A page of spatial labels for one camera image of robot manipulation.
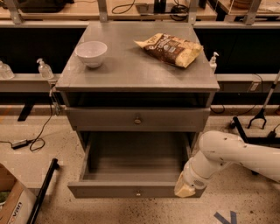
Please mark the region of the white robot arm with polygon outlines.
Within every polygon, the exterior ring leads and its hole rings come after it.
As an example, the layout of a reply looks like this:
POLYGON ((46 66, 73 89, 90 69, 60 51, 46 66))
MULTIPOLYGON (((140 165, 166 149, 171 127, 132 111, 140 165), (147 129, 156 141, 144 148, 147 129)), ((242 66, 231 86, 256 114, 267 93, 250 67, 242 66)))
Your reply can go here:
POLYGON ((174 194, 180 198, 204 190, 212 176, 231 164, 244 166, 268 179, 280 181, 280 150, 245 143, 240 136, 211 130, 198 140, 198 151, 185 163, 174 194))

